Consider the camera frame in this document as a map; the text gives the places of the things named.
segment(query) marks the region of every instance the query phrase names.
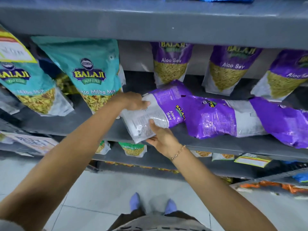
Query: gold bracelet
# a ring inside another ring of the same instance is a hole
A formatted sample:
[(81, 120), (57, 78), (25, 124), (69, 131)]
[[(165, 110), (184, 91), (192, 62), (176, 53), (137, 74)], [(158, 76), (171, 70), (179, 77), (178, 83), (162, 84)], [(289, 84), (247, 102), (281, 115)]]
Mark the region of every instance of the gold bracelet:
[(186, 145), (184, 145), (173, 157), (170, 158), (171, 162), (181, 153), (181, 151), (183, 150), (185, 146)]

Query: white tile floor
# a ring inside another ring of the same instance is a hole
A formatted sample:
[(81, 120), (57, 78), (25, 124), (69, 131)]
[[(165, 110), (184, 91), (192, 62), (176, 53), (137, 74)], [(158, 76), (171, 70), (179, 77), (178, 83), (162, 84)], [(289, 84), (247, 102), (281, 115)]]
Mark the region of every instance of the white tile floor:
[[(0, 200), (9, 194), (34, 167), (5, 159), (0, 161)], [(83, 172), (45, 225), (47, 231), (106, 230), (121, 213), (129, 212), (129, 198), (141, 196), (146, 212), (164, 210), (172, 198), (179, 210), (194, 216), (213, 231), (223, 231), (191, 187), (182, 181), (141, 175)], [(265, 192), (243, 193), (276, 226), (278, 231), (307, 230), (308, 201)]]

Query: person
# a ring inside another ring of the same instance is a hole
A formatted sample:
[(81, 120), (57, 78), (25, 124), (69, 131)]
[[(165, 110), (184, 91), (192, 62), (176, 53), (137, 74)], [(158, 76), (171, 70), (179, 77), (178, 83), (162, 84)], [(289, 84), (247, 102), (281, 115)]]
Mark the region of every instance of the person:
[[(114, 95), (102, 108), (48, 152), (16, 189), (0, 202), (0, 231), (41, 231), (90, 162), (103, 136), (123, 109), (146, 109), (149, 101), (133, 92)], [(226, 231), (277, 231), (248, 200), (212, 174), (169, 129), (149, 120), (155, 137), (146, 140), (172, 163)], [(208, 230), (176, 211), (169, 201), (165, 215), (145, 215), (138, 194), (131, 214), (122, 214), (109, 230)]]

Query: foot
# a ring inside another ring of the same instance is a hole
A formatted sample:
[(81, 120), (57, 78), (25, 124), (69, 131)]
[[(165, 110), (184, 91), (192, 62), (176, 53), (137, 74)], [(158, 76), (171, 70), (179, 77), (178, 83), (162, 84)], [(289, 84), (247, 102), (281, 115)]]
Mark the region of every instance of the foot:
[(172, 199), (169, 199), (165, 208), (164, 215), (177, 211), (176, 204)]
[(129, 206), (131, 208), (131, 212), (141, 207), (141, 200), (138, 193), (133, 194), (131, 200), (129, 201)]

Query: pants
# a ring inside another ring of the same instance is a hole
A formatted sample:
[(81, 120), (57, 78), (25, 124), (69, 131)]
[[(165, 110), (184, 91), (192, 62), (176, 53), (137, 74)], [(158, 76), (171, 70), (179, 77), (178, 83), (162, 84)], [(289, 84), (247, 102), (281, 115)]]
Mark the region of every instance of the pants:
[[(124, 224), (128, 223), (129, 221), (132, 221), (132, 220), (137, 219), (137, 218), (142, 217), (142, 216), (145, 216), (145, 213), (140, 208), (133, 210), (130, 214), (121, 214), (116, 219), (116, 221), (110, 226), (108, 231), (117, 229), (121, 225), (124, 225)], [(186, 220), (198, 221), (195, 217), (191, 217), (190, 215), (187, 215), (186, 213), (184, 213), (182, 211), (175, 211), (175, 212), (172, 212), (172, 213), (167, 214), (165, 216), (166, 217), (179, 217), (179, 218), (183, 218), (183, 219), (186, 219)]]

